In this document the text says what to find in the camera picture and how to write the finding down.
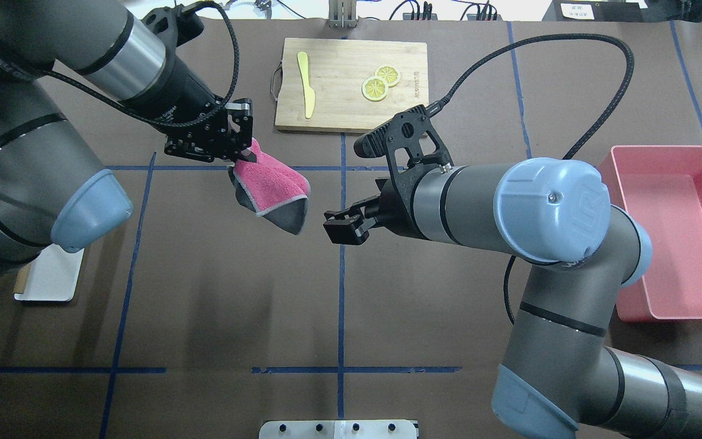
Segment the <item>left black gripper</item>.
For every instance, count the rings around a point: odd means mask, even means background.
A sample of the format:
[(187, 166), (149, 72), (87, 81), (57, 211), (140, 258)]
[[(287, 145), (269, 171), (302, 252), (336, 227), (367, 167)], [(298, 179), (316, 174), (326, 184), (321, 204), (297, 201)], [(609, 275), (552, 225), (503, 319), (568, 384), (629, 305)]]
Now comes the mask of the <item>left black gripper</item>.
[(167, 155), (198, 162), (257, 162), (250, 148), (252, 100), (234, 100), (229, 113), (225, 104), (176, 55), (168, 56), (150, 87), (126, 99), (129, 111), (166, 136)]

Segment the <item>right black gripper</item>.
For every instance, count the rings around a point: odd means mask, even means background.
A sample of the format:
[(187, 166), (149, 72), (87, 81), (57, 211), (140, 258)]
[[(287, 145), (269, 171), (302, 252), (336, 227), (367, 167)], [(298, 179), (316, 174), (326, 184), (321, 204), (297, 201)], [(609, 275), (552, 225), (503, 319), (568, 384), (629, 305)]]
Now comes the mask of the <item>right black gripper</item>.
[(375, 220), (376, 227), (384, 227), (403, 237), (419, 237), (413, 216), (413, 193), (416, 184), (392, 182), (390, 178), (376, 178), (379, 195), (363, 198), (346, 209), (324, 212), (324, 231), (330, 242), (340, 245), (362, 245), (369, 237), (365, 219)]

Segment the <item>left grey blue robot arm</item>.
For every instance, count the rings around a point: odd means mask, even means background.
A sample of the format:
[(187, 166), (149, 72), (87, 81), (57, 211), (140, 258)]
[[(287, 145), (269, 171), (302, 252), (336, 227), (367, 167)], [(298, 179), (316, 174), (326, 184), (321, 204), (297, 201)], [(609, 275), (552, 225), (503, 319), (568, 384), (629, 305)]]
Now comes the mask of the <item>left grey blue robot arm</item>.
[(117, 1), (0, 1), (0, 276), (51, 244), (78, 252), (119, 227), (133, 203), (38, 83), (76, 87), (166, 136), (165, 153), (199, 162), (256, 162), (252, 103), (212, 92), (178, 58), (212, 1), (137, 19)]

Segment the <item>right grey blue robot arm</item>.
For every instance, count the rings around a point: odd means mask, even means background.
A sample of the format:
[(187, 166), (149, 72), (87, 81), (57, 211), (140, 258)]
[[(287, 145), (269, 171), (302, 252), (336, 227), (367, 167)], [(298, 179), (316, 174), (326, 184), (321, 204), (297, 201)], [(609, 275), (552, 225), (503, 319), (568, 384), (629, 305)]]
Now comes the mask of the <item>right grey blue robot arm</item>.
[(701, 375), (605, 346), (619, 291), (647, 271), (653, 245), (596, 167), (418, 162), (377, 184), (378, 196), (324, 214), (332, 242), (359, 245), (384, 227), (531, 264), (491, 403), (504, 425), (528, 438), (574, 438), (580, 424), (702, 438)]

